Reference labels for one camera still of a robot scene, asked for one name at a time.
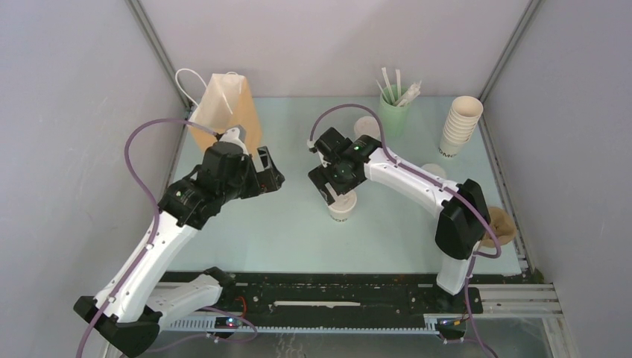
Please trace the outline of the white paper cup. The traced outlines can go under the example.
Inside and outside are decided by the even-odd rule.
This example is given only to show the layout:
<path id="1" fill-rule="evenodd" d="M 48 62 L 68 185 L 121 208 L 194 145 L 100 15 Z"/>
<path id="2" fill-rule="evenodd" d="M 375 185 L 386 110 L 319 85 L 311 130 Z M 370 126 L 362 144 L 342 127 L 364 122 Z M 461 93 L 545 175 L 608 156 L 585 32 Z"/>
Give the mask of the white paper cup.
<path id="1" fill-rule="evenodd" d="M 379 125 L 372 116 L 363 116 L 358 119 L 353 126 L 353 130 L 356 139 L 363 135 L 367 135 L 377 139 L 378 141 L 381 140 Z"/>
<path id="2" fill-rule="evenodd" d="M 329 216 L 337 222 L 345 222 L 351 216 L 353 209 L 340 210 L 335 207 L 328 207 Z"/>

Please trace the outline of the brown paper takeout bag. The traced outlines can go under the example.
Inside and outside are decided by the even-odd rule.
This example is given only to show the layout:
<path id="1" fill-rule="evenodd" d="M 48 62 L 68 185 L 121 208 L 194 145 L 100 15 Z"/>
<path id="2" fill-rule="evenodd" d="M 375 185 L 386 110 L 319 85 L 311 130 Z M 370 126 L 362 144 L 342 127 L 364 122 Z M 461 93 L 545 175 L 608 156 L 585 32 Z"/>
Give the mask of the brown paper takeout bag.
<path id="1" fill-rule="evenodd" d="M 241 126 L 247 150 L 254 154 L 261 146 L 262 127 L 247 78 L 235 72 L 215 73 L 190 121 L 217 134 Z"/>

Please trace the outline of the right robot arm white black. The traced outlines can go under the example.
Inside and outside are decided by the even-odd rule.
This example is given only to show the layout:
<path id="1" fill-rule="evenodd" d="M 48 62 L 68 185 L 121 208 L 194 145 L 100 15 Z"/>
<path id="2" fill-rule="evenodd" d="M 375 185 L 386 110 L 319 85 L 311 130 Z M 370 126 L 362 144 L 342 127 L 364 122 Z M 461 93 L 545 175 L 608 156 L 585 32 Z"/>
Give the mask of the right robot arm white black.
<path id="1" fill-rule="evenodd" d="M 443 257 L 433 300 L 444 312 L 459 307 L 471 259 L 490 223 L 480 185 L 471 179 L 456 183 L 432 175 L 392 155 L 368 135 L 351 140 L 329 128 L 307 146 L 320 158 L 309 179 L 328 205 L 369 180 L 411 199 L 437 219 L 434 241 Z"/>

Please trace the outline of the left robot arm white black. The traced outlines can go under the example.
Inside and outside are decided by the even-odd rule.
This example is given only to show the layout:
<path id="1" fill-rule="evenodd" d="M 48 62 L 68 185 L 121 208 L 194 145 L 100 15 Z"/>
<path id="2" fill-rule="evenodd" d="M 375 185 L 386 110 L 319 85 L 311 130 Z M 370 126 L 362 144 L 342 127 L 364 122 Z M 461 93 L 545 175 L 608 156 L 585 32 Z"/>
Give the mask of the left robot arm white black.
<path id="1" fill-rule="evenodd" d="M 235 281 L 214 266 L 175 290 L 153 295 L 155 286 L 183 246 L 223 205 L 280 189 L 285 178 L 267 147 L 255 156 L 240 145 L 216 142 L 203 160 L 171 184 L 157 205 L 147 234 L 111 283 L 96 296 L 81 296 L 75 312 L 126 357 L 138 357 L 166 327 L 196 310 L 228 310 L 236 300 Z"/>

